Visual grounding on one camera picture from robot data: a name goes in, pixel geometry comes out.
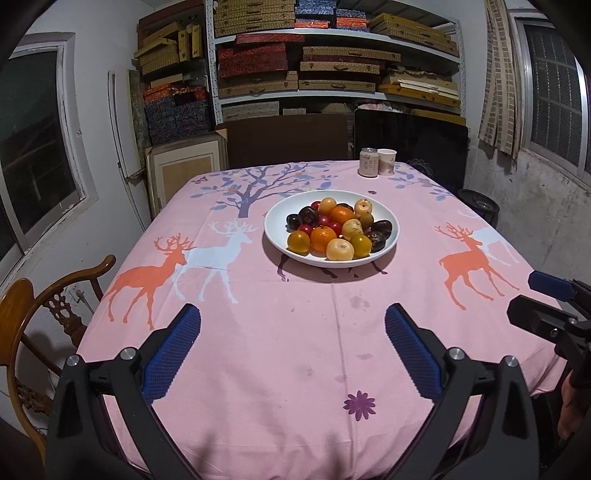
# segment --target blue patterned box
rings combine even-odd
[[[336,16],[346,18],[366,18],[365,12],[362,12],[360,10],[346,10],[344,8],[337,8]]]
[[[335,9],[333,7],[324,7],[324,6],[296,7],[295,14],[296,15],[329,15],[332,17],[335,14]]]

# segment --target purple flower print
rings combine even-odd
[[[375,398],[368,398],[367,393],[361,393],[361,390],[357,390],[357,396],[349,394],[349,399],[345,400],[345,410],[349,410],[349,415],[355,413],[355,420],[361,420],[361,415],[367,420],[369,414],[375,415],[375,412],[371,407],[375,407]]]

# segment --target human hand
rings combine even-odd
[[[577,390],[570,385],[570,376],[572,374],[572,372],[568,374],[561,389],[562,410],[558,421],[558,435],[563,440],[568,439],[571,434],[576,432],[583,421],[583,414],[575,400]]]

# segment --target blue handle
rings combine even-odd
[[[540,293],[553,297],[556,300],[573,300],[577,293],[571,282],[537,270],[534,270],[530,274],[527,283],[532,290],[539,291]]]

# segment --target dark purple fruit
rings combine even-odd
[[[316,210],[314,210],[312,207],[302,208],[297,216],[301,225],[310,225],[311,227],[318,225],[318,212],[316,212]]]
[[[377,230],[371,230],[366,233],[367,237],[371,240],[371,253],[379,252],[386,246],[386,236]]]
[[[297,230],[298,227],[301,225],[300,218],[297,216],[297,213],[292,213],[291,215],[288,215],[285,219],[285,222],[287,223],[287,228],[289,230]]]
[[[371,226],[372,232],[382,232],[384,238],[389,238],[392,235],[392,222],[390,220],[379,220],[374,222]]]
[[[337,203],[337,206],[348,208],[349,210],[351,210],[351,212],[355,211],[355,209],[351,205],[349,205],[348,203]]]

